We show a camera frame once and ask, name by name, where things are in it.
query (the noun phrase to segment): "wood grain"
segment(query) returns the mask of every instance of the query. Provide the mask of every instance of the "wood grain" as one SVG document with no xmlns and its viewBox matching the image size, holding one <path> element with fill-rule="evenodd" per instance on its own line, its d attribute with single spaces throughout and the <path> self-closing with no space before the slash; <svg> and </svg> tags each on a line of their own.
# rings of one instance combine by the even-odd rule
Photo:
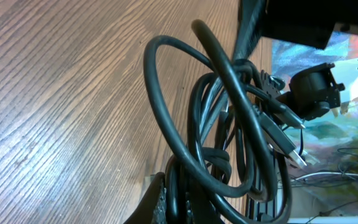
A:
<svg viewBox="0 0 358 224">
<path fill-rule="evenodd" d="M 147 41 L 202 50 L 190 29 L 202 19 L 231 54 L 236 17 L 237 0 L 0 0 L 0 223 L 122 223 L 171 154 L 145 92 Z M 169 47 L 157 57 L 185 137 L 208 69 Z M 270 70 L 271 41 L 252 60 Z"/>
</svg>

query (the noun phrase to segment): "cable bundle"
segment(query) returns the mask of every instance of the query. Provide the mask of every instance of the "cable bundle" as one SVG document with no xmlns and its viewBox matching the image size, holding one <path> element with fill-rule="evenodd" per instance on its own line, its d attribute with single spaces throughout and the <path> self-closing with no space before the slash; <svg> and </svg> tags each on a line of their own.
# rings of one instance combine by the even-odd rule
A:
<svg viewBox="0 0 358 224">
<path fill-rule="evenodd" d="M 210 59 L 184 42 L 164 35 L 153 38 L 147 44 L 144 54 L 144 78 L 150 105 L 174 154 L 167 165 L 166 176 L 168 222 L 183 222 L 183 214 L 189 208 L 193 212 L 192 219 L 195 223 L 200 217 L 206 221 L 205 218 L 208 217 L 205 214 L 208 214 L 210 208 L 214 213 L 220 213 L 233 223 L 260 223 L 241 215 L 224 199 L 224 197 L 237 198 L 248 194 L 258 202 L 268 202 L 277 194 L 277 176 L 272 155 L 257 121 L 254 106 L 246 95 L 247 91 L 255 91 L 255 88 L 249 84 L 251 79 L 254 79 L 257 88 L 261 88 L 260 74 L 248 60 L 237 60 L 232 64 L 204 22 L 194 21 L 192 29 Z M 256 34 L 254 38 L 257 41 L 259 37 Z M 161 45 L 182 50 L 213 71 L 200 77 L 191 92 L 187 145 L 181 139 L 169 115 L 158 82 L 155 56 Z M 228 98 L 232 106 L 227 108 Z M 219 119 L 220 127 L 215 139 L 215 147 L 203 147 L 216 119 Z M 234 133 L 229 134 L 232 123 L 234 123 Z M 231 177 L 231 166 L 229 154 L 224 149 L 227 148 L 231 138 L 236 142 L 237 169 L 241 180 L 241 185 L 238 187 L 227 185 Z M 283 205 L 278 216 L 269 223 L 286 223 L 291 210 L 290 178 L 284 157 L 277 154 L 276 158 L 283 185 Z M 211 173 L 207 168 L 210 164 L 213 165 Z M 262 190 L 257 190 L 253 185 L 254 167 L 259 170 L 264 186 Z M 204 215 L 196 212 L 199 205 L 202 205 Z"/>
</svg>

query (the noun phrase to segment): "coiled cable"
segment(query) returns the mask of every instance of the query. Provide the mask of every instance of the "coiled cable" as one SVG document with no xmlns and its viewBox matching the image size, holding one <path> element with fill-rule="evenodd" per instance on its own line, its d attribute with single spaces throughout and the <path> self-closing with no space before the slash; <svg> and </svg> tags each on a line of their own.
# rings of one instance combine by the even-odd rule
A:
<svg viewBox="0 0 358 224">
<path fill-rule="evenodd" d="M 250 193 L 261 202 L 273 200 L 277 194 L 277 176 L 270 151 L 267 149 L 266 140 L 257 121 L 252 103 L 246 96 L 246 90 L 243 88 L 243 84 L 246 83 L 240 81 L 237 75 L 238 72 L 234 70 L 232 63 L 206 24 L 202 21 L 194 21 L 192 28 L 206 49 L 211 61 L 184 42 L 164 35 L 153 38 L 145 48 L 144 78 L 150 105 L 160 129 L 175 155 L 175 160 L 169 164 L 176 164 L 177 162 L 180 167 L 184 167 L 187 175 L 191 176 L 192 181 L 196 181 L 208 193 L 209 200 L 213 203 L 216 210 L 230 221 L 233 223 L 255 223 L 255 221 L 239 214 L 228 204 L 224 197 L 242 197 Z M 187 123 L 188 146 L 181 139 L 169 115 L 158 82 L 155 57 L 157 49 L 161 45 L 170 45 L 180 49 L 214 71 L 214 73 L 203 75 L 196 82 L 191 92 Z M 246 62 L 246 64 L 249 67 L 245 70 L 253 71 L 251 74 L 246 72 L 247 77 L 251 76 L 255 81 L 257 74 L 254 73 L 252 63 Z M 223 143 L 216 146 L 219 149 L 207 149 L 203 147 L 203 142 L 210 130 L 210 124 L 213 124 L 219 116 L 220 113 L 218 112 L 224 107 L 224 102 L 228 97 L 232 102 L 234 117 L 227 119 L 227 122 L 231 123 L 233 120 L 235 122 L 237 155 L 244 156 L 244 146 L 241 143 L 244 142 L 246 145 L 246 164 L 243 162 L 237 164 L 237 169 L 241 170 L 239 174 L 241 174 L 240 178 L 242 181 L 238 187 L 227 185 L 231 175 L 231 167 L 226 155 L 214 152 L 225 148 L 224 144 L 227 144 L 225 139 L 228 138 L 227 132 L 223 137 L 223 141 L 221 141 Z M 204 160 L 212 163 L 213 169 L 219 170 L 219 172 L 216 172 L 212 176 L 208 172 Z M 278 217 L 271 222 L 285 223 L 289 219 L 291 207 L 290 179 L 283 156 L 277 155 L 277 160 L 282 176 L 284 200 Z M 259 194 L 252 186 L 254 161 L 261 173 L 264 185 L 263 191 L 259 192 Z"/>
</svg>

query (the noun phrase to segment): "black cable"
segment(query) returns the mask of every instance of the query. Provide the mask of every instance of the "black cable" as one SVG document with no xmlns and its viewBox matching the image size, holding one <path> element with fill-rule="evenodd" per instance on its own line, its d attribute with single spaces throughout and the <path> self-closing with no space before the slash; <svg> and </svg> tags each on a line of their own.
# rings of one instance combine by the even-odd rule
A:
<svg viewBox="0 0 358 224">
<path fill-rule="evenodd" d="M 329 215 L 331 212 L 333 212 L 333 211 L 335 211 L 335 210 L 337 210 L 337 209 L 340 209 L 340 208 L 342 208 L 342 207 L 345 207 L 345 206 L 348 206 L 348 205 L 351 205 L 351 204 L 357 203 L 357 202 L 358 202 L 358 200 L 354 200 L 354 201 L 351 201 L 351 202 L 344 203 L 344 204 L 342 204 L 342 205 L 340 205 L 340 206 L 338 206 L 338 207 L 335 207 L 335 208 L 333 208 L 333 209 L 330 209 L 330 210 L 328 210 L 328 211 L 319 212 L 318 215 L 316 215 L 315 217 L 311 218 L 311 219 L 310 219 L 309 221 L 307 221 L 305 224 L 310 223 L 312 220 L 314 220 L 315 218 L 317 218 L 317 217 L 319 217 L 319 216 L 321 216 L 321 215 Z"/>
<path fill-rule="evenodd" d="M 278 100 L 275 98 L 271 98 L 267 93 L 265 93 L 260 88 L 257 88 L 250 84 L 243 84 L 243 89 L 259 99 L 263 101 L 263 107 L 265 107 L 264 112 L 266 113 L 267 109 L 266 106 L 268 105 L 269 108 L 272 109 L 275 113 L 284 113 L 286 111 L 286 107 L 282 105 Z"/>
<path fill-rule="evenodd" d="M 169 180 L 169 189 L 167 188 L 167 190 L 172 191 L 169 192 L 169 197 L 170 199 L 183 197 L 184 192 L 187 192 L 187 189 L 189 189 L 188 186 L 192 187 L 192 184 L 188 185 L 188 183 L 200 184 L 203 191 L 209 195 L 209 200 L 214 205 L 214 208 L 228 220 L 234 223 L 259 223 L 242 216 L 224 199 L 224 197 L 241 197 L 248 193 L 253 199 L 266 202 L 273 200 L 277 193 L 277 176 L 273 160 L 270 151 L 267 149 L 266 141 L 252 104 L 248 97 L 246 97 L 246 91 L 242 86 L 244 83 L 240 81 L 240 75 L 238 74 L 245 73 L 246 77 L 252 77 L 255 85 L 261 88 L 262 84 L 259 72 L 248 60 L 239 60 L 238 62 L 243 63 L 244 66 L 240 65 L 241 68 L 238 67 L 238 72 L 235 71 L 208 27 L 202 21 L 194 21 L 192 28 L 206 49 L 211 61 L 189 45 L 168 36 L 153 38 L 147 44 L 144 55 L 144 78 L 150 105 L 160 129 L 175 155 L 175 163 L 180 164 L 179 167 L 170 164 L 170 167 L 176 167 L 175 169 L 170 169 L 175 170 L 174 173 L 170 170 L 167 171 L 170 174 L 168 177 L 172 177 Z M 259 37 L 259 33 L 254 32 L 252 38 L 254 41 L 256 40 L 256 43 Z M 186 147 L 175 128 L 158 83 L 155 57 L 157 49 L 161 45 L 170 45 L 178 48 L 215 71 L 215 73 L 203 75 L 192 89 L 187 121 L 188 147 Z M 253 48 L 254 46 L 250 46 L 247 49 L 250 51 L 249 53 L 251 53 Z M 250 87 L 250 89 L 254 90 L 257 94 L 260 93 L 257 88 Z M 230 97 L 232 102 L 231 108 L 233 110 L 222 112 L 222 109 L 227 105 L 228 97 Z M 222 133 L 216 136 L 215 147 L 203 147 L 203 142 L 210 132 L 212 124 L 222 114 L 226 114 L 227 119 L 222 121 L 224 126 L 220 130 Z M 235 130 L 229 135 L 230 125 L 233 120 L 237 123 L 237 131 Z M 242 143 L 246 145 L 246 161 L 237 163 L 237 169 L 239 174 L 241 174 L 241 184 L 238 187 L 231 187 L 226 184 L 231 176 L 231 166 L 229 154 L 224 150 L 232 138 L 236 138 L 236 154 L 242 155 L 243 160 L 244 145 Z M 283 205 L 278 217 L 271 222 L 285 223 L 290 215 L 291 183 L 283 156 L 277 156 L 277 160 L 283 180 Z M 213 165 L 214 171 L 212 175 L 209 174 L 205 161 L 209 161 Z M 264 183 L 262 190 L 257 190 L 252 186 L 255 172 L 254 161 L 257 164 L 256 167 Z M 175 184 L 175 180 L 178 183 L 178 188 L 171 186 Z M 171 200 L 167 205 L 176 206 L 177 204 L 172 204 L 173 201 Z"/>
<path fill-rule="evenodd" d="M 287 126 L 285 126 L 285 128 L 282 129 L 282 131 L 285 131 L 285 130 L 287 130 L 288 128 L 289 128 L 289 126 L 287 125 Z"/>
<path fill-rule="evenodd" d="M 210 57 L 213 67 L 221 77 L 236 113 L 242 114 L 242 116 L 238 116 L 237 118 L 243 130 L 245 130 L 247 138 L 252 139 L 250 142 L 252 150 L 267 191 L 265 201 L 273 200 L 277 194 L 277 177 L 262 128 L 256 118 L 252 104 L 242 90 L 240 81 L 227 55 L 208 26 L 201 20 L 195 20 L 192 22 L 191 28 Z"/>
<path fill-rule="evenodd" d="M 161 45 L 170 45 L 172 47 L 178 48 L 193 56 L 207 67 L 212 68 L 212 66 L 209 60 L 203 54 L 173 37 L 157 36 L 146 45 L 143 61 L 145 85 L 147 94 L 149 96 L 150 105 L 154 112 L 155 119 L 157 120 L 157 123 L 162 131 L 162 134 L 167 140 L 167 143 L 173 151 L 174 155 L 176 155 L 178 161 L 184 165 L 188 173 L 195 177 L 204 188 L 226 197 L 243 196 L 243 192 L 238 191 L 239 187 L 228 186 L 210 176 L 210 174 L 206 171 L 205 166 L 201 166 L 197 163 L 195 158 L 189 152 L 185 143 L 181 140 L 181 137 L 175 128 L 167 106 L 164 102 L 161 88 L 158 82 L 155 55 L 157 53 L 158 47 Z"/>
<path fill-rule="evenodd" d="M 180 164 L 174 155 L 169 159 L 165 169 L 165 188 L 167 189 L 167 211 L 165 212 L 167 221 L 172 224 L 183 223 L 183 213 L 185 200 L 180 197 L 178 189 Z"/>
<path fill-rule="evenodd" d="M 298 155 L 299 155 L 299 156 L 302 156 L 302 152 L 303 152 L 303 131 L 302 131 L 302 129 L 301 129 L 301 146 L 300 146 L 300 148 L 299 148 L 299 153 L 298 153 Z"/>
</svg>

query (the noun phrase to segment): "black device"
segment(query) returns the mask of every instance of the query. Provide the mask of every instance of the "black device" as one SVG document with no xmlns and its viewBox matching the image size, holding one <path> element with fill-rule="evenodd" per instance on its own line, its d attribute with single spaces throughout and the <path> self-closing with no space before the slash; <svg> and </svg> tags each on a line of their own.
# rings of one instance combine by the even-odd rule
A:
<svg viewBox="0 0 358 224">
<path fill-rule="evenodd" d="M 358 32 L 354 29 L 358 27 L 358 2 L 240 0 L 239 29 L 231 60 L 202 21 L 194 21 L 191 27 L 208 58 L 173 37 L 154 37 L 145 49 L 145 85 L 173 156 L 165 173 L 154 175 L 125 223 L 222 223 L 221 215 L 232 223 L 286 223 L 291 186 L 285 158 L 299 167 L 306 164 L 282 126 L 302 129 L 303 120 L 315 119 L 338 107 L 339 92 L 345 86 L 335 82 L 330 71 L 334 65 L 324 63 L 297 73 L 291 79 L 291 91 L 281 94 L 284 82 L 259 72 L 247 58 L 262 35 L 323 49 L 338 26 L 343 32 Z M 212 71 L 203 75 L 191 92 L 186 144 L 174 127 L 158 84 L 155 53 L 160 45 L 180 49 Z M 246 93 L 255 95 L 257 102 L 252 104 Z M 216 120 L 215 145 L 203 147 Z M 232 167 L 225 150 L 231 141 L 236 144 L 241 180 L 238 187 L 227 185 Z M 276 167 L 283 187 L 279 213 Z M 245 215 L 224 198 L 245 194 Z"/>
</svg>

